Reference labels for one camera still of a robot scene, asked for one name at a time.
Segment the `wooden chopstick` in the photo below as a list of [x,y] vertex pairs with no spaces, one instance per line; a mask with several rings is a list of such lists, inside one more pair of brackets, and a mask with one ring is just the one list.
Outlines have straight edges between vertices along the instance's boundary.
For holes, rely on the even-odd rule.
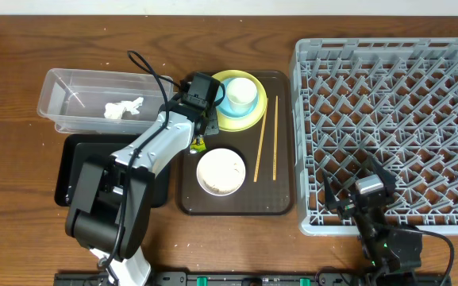
[[267,103],[266,109],[264,110],[264,116],[262,117],[262,129],[260,130],[260,141],[259,141],[259,150],[257,151],[257,163],[255,164],[255,175],[253,176],[253,182],[257,181],[257,176],[259,175],[259,166],[260,166],[260,153],[262,152],[262,141],[264,140],[264,129],[266,127],[266,114],[267,114]]
[[276,180],[276,147],[278,142],[278,95],[275,102],[275,147],[273,150],[273,180]]

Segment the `white plastic crate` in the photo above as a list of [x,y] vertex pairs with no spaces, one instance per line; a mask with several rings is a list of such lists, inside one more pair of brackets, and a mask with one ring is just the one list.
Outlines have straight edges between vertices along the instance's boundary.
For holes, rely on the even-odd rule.
[[375,157],[398,179],[390,222],[458,234],[458,38],[304,39],[290,65],[299,228],[357,234],[324,208]]

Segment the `white cloth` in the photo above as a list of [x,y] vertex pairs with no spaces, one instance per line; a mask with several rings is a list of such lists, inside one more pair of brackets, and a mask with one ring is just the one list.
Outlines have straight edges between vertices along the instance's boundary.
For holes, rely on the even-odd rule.
[[132,102],[123,100],[118,103],[107,103],[103,116],[108,119],[121,119],[126,111],[129,111],[132,115],[139,114],[137,108],[142,106],[143,101],[144,98],[140,97]]

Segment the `transparent container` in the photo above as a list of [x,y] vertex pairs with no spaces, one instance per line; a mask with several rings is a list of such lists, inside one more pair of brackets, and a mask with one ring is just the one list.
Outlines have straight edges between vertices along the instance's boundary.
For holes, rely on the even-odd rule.
[[[172,84],[161,83],[170,99]],[[107,103],[139,97],[144,98],[139,114],[104,118]],[[53,68],[45,76],[37,113],[53,120],[62,133],[143,133],[162,104],[164,98],[152,75]]]

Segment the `blue plate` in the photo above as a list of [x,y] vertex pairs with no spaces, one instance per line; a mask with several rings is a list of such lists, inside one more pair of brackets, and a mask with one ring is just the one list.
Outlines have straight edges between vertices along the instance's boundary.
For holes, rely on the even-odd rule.
[[[228,78],[228,79],[225,79],[223,80],[221,83],[223,83],[225,85],[225,90],[227,90],[227,86],[229,85],[229,83],[235,78]],[[223,90],[220,88],[218,88],[218,93],[216,94],[216,100],[219,100],[221,99],[221,97],[223,97]],[[218,111],[220,111],[223,115],[225,115],[226,117],[228,118],[242,118],[248,114],[251,114],[253,112],[253,110],[255,110],[255,107],[257,106],[257,103],[259,102],[259,96],[257,95],[256,96],[256,99],[253,101],[253,105],[252,107],[250,107],[250,109],[243,113],[243,114],[238,114],[236,112],[234,112],[234,110],[232,110],[232,108],[230,108],[230,103],[229,103],[229,99],[227,99],[227,94],[225,94],[225,98],[223,99],[223,101],[220,103],[219,106],[216,107],[216,109]]]

